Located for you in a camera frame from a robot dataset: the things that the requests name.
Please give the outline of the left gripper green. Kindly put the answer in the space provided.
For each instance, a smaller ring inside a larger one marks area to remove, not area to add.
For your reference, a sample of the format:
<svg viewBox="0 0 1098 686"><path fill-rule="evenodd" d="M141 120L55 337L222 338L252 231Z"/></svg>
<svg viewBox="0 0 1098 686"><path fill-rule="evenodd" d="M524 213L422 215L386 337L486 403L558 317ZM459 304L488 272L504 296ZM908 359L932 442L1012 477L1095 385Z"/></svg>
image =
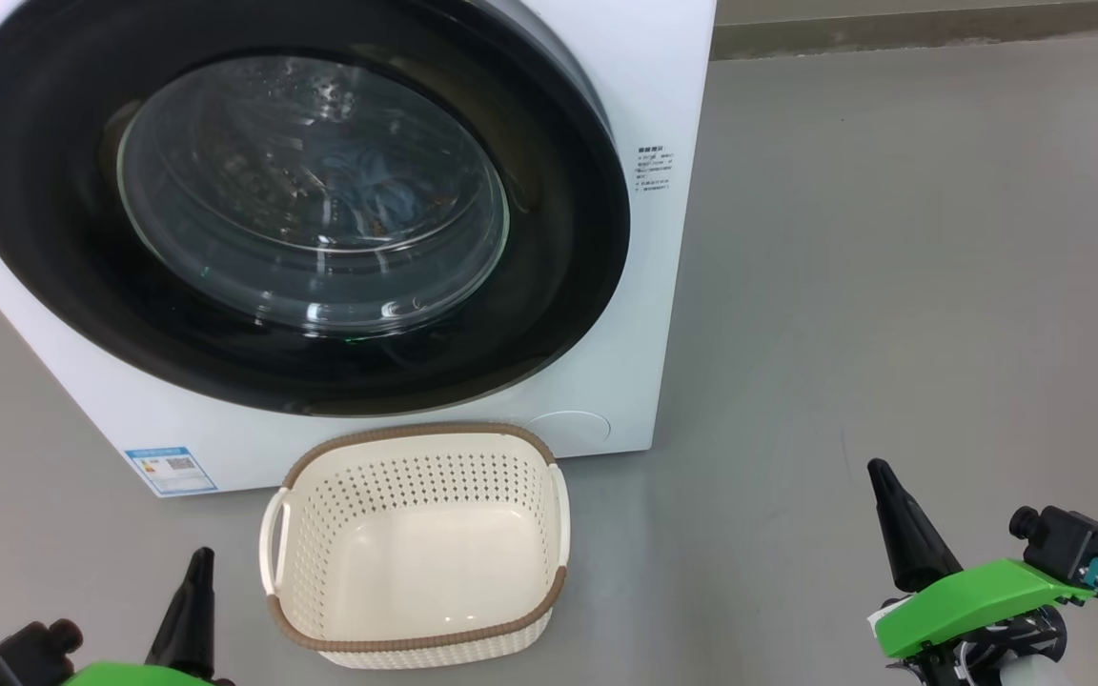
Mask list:
<svg viewBox="0 0 1098 686"><path fill-rule="evenodd" d="M61 685L231 685L216 673L216 595L210 548L189 561L144 663L93 661Z"/></svg>

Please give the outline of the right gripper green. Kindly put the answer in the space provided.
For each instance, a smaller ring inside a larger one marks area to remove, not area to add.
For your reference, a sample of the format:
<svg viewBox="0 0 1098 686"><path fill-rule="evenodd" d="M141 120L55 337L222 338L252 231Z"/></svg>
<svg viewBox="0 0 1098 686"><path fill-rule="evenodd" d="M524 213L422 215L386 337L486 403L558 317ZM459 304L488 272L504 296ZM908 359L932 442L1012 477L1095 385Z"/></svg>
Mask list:
<svg viewBox="0 0 1098 686"><path fill-rule="evenodd" d="M923 685L1068 685L1058 665L1068 646L1058 608L1082 605L1093 591L1020 560L962 572L887 461L870 460L867 472L894 585L910 594L869 617L888 667Z"/></svg>

